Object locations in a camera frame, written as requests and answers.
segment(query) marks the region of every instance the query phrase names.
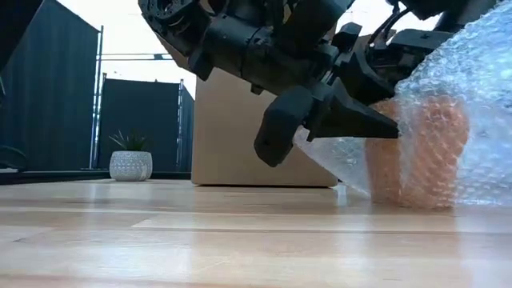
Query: potted plant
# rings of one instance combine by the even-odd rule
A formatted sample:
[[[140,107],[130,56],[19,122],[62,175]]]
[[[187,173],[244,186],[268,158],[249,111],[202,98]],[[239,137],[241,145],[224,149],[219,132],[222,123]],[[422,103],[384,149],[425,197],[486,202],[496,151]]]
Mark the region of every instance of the potted plant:
[[[110,136],[122,149],[110,157],[110,176],[116,181],[145,181],[153,173],[151,153],[143,151],[146,137],[131,135],[123,137],[121,131]]]

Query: green plant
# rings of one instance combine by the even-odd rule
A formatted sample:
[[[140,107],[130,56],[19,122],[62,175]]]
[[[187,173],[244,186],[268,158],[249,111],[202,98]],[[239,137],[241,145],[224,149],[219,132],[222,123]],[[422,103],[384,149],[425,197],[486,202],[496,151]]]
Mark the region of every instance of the green plant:
[[[109,137],[126,151],[142,151],[147,140],[146,137],[137,135],[133,130],[131,135],[127,135],[126,138],[122,136],[121,131]]]

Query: white planter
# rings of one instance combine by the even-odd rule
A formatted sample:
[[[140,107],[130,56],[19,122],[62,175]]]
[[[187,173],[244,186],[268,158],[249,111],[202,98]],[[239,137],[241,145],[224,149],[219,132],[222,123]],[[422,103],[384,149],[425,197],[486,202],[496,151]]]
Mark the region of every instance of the white planter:
[[[110,176],[116,181],[145,181],[153,173],[151,153],[116,151],[110,157]]]

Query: bubble wrap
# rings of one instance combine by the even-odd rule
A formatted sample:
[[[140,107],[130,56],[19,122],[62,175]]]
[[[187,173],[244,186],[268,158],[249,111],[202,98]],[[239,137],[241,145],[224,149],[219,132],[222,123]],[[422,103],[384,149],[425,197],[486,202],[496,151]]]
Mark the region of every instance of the bubble wrap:
[[[512,0],[468,24],[374,106],[399,140],[295,143],[376,202],[512,206]]]

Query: metal pole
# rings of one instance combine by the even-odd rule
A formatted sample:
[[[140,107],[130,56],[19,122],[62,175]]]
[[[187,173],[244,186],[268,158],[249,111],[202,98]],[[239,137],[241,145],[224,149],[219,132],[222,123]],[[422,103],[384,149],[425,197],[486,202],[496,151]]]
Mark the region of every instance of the metal pole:
[[[98,136],[98,140],[94,142],[94,155],[93,155],[93,167],[98,168],[99,166],[99,159],[98,155],[100,153],[100,147],[99,147],[99,139],[102,136],[102,128],[101,128],[101,121],[102,121],[102,102],[103,102],[103,91],[105,91],[105,80],[106,80],[106,73],[103,73],[102,78],[102,88],[101,92],[98,97],[98,111],[96,112],[96,135]]]
[[[103,36],[105,32],[105,27],[102,25],[102,28],[100,29],[100,39],[99,39],[99,45],[98,45],[98,55],[99,58],[97,60],[96,67],[98,70],[96,71],[96,88],[94,90],[94,108],[93,108],[93,125],[91,127],[91,136],[90,136],[90,155],[89,155],[89,169],[96,168],[94,164],[94,150],[95,150],[95,144],[96,144],[96,126],[98,124],[98,106],[99,106],[99,86],[100,86],[100,79],[102,76],[102,55],[103,55]]]

